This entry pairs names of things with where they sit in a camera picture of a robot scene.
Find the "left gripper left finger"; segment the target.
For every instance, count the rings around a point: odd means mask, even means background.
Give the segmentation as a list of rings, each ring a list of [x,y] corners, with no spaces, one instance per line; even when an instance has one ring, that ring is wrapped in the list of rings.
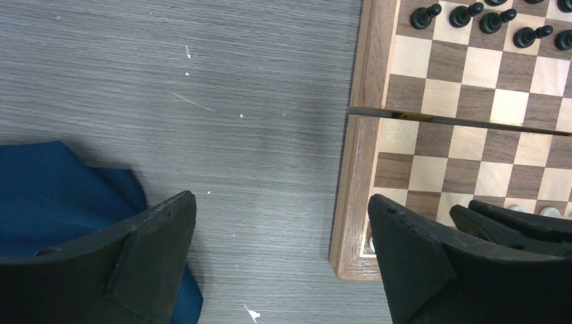
[[[1,260],[2,323],[168,323],[196,225],[188,190],[94,233]]]

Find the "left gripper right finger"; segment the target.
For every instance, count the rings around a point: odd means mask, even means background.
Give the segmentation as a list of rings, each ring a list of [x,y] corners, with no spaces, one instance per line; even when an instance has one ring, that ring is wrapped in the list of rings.
[[[368,216],[394,323],[571,322],[571,256],[487,242],[381,194]]]

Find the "white rook chess piece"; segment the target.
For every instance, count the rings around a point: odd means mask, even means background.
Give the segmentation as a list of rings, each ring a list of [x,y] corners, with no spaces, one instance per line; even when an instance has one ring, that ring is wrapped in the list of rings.
[[[374,247],[373,237],[372,237],[372,236],[370,236],[370,237],[368,238],[368,246],[369,246],[371,252],[372,252],[373,254],[375,254],[376,251],[375,251],[375,247]]]

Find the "wooden chess board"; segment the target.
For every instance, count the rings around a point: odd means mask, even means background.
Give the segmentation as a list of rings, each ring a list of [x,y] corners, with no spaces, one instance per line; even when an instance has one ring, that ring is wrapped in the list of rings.
[[[571,2],[365,1],[329,262],[378,281],[369,198],[571,217]]]

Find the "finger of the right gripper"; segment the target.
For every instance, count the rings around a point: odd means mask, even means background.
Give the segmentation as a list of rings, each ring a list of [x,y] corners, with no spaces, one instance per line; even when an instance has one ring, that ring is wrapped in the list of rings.
[[[501,223],[523,236],[554,243],[571,243],[571,220],[545,217],[471,200],[468,209]]]
[[[571,256],[571,243],[545,242],[525,237],[516,230],[469,210],[468,207],[455,205],[451,207],[449,215],[459,231],[481,240],[536,254]]]

